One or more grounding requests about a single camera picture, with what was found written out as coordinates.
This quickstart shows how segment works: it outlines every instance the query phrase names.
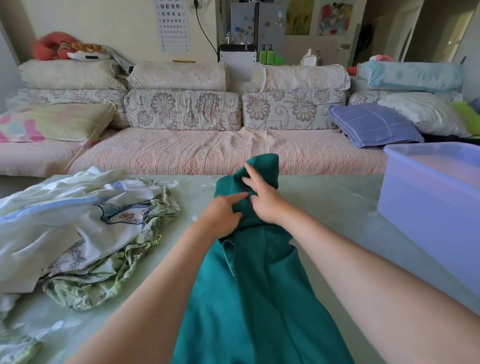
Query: light blue pillow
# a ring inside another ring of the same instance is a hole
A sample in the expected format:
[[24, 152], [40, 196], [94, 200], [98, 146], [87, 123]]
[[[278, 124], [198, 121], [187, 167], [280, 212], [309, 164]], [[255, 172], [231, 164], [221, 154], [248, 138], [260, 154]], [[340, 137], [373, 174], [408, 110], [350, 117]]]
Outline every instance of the light blue pillow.
[[370, 90], [457, 91], [463, 84], [463, 68], [455, 63], [368, 61], [358, 67], [357, 78]]
[[405, 116], [377, 103], [328, 108], [334, 122], [357, 148], [392, 143], [423, 143], [423, 136]]

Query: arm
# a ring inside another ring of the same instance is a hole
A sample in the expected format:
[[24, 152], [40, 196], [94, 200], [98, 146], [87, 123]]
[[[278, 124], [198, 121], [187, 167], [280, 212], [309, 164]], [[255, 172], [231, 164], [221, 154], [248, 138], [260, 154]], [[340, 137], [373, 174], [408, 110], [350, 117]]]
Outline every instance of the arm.
[[307, 252], [367, 339], [389, 364], [478, 363], [480, 317], [404, 269], [294, 208], [252, 166], [253, 208]]
[[203, 259], [230, 234], [241, 213], [232, 204], [248, 194], [218, 196], [185, 230], [158, 267], [67, 364], [170, 363]]

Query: electrical cord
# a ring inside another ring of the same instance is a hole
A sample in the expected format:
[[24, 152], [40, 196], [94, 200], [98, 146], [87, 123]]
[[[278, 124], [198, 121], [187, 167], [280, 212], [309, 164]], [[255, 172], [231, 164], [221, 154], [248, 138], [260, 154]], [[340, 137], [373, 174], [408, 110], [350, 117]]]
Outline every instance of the electrical cord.
[[216, 57], [218, 58], [218, 52], [216, 51], [215, 47], [213, 46], [212, 42], [210, 42], [210, 39], [208, 39], [207, 34], [205, 34], [204, 29], [202, 28], [202, 25], [200, 24], [200, 19], [198, 18], [198, 0], [193, 0], [193, 5], [195, 6], [195, 12], [197, 14], [197, 21], [198, 25], [200, 26], [200, 29], [202, 30], [202, 33], [204, 34], [205, 38], [207, 38], [208, 43], [212, 46], [213, 50], [215, 51]]

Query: forearm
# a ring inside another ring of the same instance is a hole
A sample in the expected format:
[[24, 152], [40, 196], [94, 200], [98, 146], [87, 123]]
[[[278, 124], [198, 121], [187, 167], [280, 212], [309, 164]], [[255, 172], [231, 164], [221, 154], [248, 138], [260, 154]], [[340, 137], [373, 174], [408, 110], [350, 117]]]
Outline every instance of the forearm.
[[188, 228], [158, 267], [68, 364], [170, 363], [200, 265], [213, 238]]
[[402, 268], [290, 207], [280, 224], [299, 242], [389, 364], [473, 363], [480, 318]]

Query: eye chart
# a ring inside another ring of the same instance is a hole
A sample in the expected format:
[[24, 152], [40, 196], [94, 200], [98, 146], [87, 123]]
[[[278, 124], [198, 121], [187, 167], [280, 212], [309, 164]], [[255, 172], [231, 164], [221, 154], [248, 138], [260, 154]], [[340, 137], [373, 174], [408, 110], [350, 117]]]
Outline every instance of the eye chart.
[[180, 0], [155, 0], [155, 8], [162, 51], [190, 52], [190, 29], [185, 5]]

